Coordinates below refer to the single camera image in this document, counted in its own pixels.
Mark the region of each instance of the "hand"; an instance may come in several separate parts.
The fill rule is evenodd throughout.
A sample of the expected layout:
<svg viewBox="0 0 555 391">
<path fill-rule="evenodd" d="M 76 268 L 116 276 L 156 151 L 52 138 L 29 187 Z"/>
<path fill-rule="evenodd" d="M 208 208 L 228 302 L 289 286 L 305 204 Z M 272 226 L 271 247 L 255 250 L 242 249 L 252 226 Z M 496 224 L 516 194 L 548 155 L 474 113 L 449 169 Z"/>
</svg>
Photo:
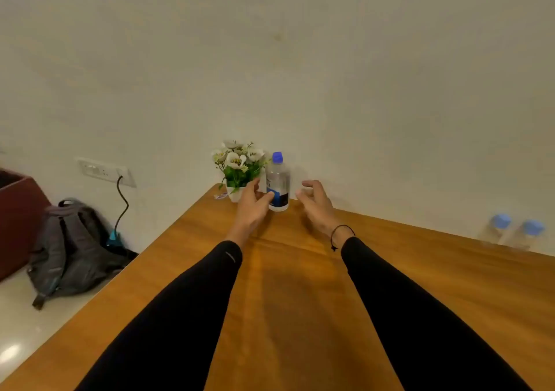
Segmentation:
<svg viewBox="0 0 555 391">
<path fill-rule="evenodd" d="M 302 185 L 312 187 L 312 191 L 302 189 L 297 191 L 297 199 L 304 205 L 306 215 L 314 227 L 330 237 L 335 228 L 343 223 L 336 217 L 334 206 L 331 205 L 326 191 L 324 191 L 320 181 L 302 181 Z M 345 241 L 351 236 L 353 234 L 348 227 L 338 228 L 333 237 L 334 245 L 341 249 Z"/>
<path fill-rule="evenodd" d="M 274 193 L 268 192 L 257 200 L 256 191 L 259 183 L 260 178 L 256 178 L 246 185 L 237 205 L 235 223 L 225 237 L 225 240 L 235 242 L 240 248 L 245 246 L 250 234 L 264 219 L 268 212 L 268 205 L 274 198 Z"/>
</svg>

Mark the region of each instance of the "white pot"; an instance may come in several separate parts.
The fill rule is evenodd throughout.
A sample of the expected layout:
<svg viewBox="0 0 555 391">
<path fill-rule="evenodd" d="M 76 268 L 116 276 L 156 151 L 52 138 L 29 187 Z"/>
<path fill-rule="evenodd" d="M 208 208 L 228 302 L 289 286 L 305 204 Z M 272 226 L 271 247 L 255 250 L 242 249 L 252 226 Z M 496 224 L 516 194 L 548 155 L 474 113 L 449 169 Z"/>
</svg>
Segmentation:
<svg viewBox="0 0 555 391">
<path fill-rule="evenodd" d="M 243 190 L 245 189 L 245 187 L 240 187 L 239 191 L 235 191 L 232 193 L 232 191 L 235 188 L 231 188 L 228 187 L 227 184 L 225 185 L 226 189 L 227 189 L 227 196 L 229 197 L 229 199 L 232 200 L 232 202 L 239 202 L 239 200 L 241 199 L 241 195 L 243 195 Z"/>
</svg>

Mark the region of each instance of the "brown box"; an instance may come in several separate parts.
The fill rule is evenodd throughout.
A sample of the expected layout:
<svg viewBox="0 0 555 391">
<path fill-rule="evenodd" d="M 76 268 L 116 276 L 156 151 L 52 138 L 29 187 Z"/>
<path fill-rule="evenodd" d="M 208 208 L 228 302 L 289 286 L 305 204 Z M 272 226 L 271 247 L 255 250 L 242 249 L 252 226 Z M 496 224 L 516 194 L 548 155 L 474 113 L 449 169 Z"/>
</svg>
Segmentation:
<svg viewBox="0 0 555 391">
<path fill-rule="evenodd" d="M 49 205 L 33 178 L 0 168 L 0 280 L 29 261 Z"/>
</svg>

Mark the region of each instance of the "blue lid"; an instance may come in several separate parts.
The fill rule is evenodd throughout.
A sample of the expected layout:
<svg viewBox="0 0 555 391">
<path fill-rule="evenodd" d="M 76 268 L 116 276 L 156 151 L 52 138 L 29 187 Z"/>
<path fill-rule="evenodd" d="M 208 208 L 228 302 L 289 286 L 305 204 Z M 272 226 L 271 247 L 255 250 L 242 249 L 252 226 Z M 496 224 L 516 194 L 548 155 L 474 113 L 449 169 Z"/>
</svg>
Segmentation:
<svg viewBox="0 0 555 391">
<path fill-rule="evenodd" d="M 496 214 L 491 219 L 494 227 L 498 229 L 506 229 L 510 225 L 510 216 L 508 214 Z"/>
<path fill-rule="evenodd" d="M 526 220 L 522 225 L 524 233 L 531 236 L 538 236 L 545 230 L 545 226 L 538 220 Z"/>
<path fill-rule="evenodd" d="M 281 151 L 274 151 L 272 155 L 272 161 L 276 164 L 283 163 L 283 156 L 281 155 Z"/>
</svg>

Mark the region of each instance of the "tiled floor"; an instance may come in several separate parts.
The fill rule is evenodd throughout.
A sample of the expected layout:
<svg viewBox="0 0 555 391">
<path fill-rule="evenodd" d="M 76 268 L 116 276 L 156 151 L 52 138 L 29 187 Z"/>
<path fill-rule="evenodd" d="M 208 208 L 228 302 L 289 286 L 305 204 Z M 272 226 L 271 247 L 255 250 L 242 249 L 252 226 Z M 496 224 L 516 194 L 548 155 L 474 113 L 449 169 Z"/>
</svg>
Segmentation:
<svg viewBox="0 0 555 391">
<path fill-rule="evenodd" d="M 36 293 L 25 269 L 0 281 L 0 382 L 99 290 L 52 299 L 38 311 L 31 306 Z"/>
</svg>

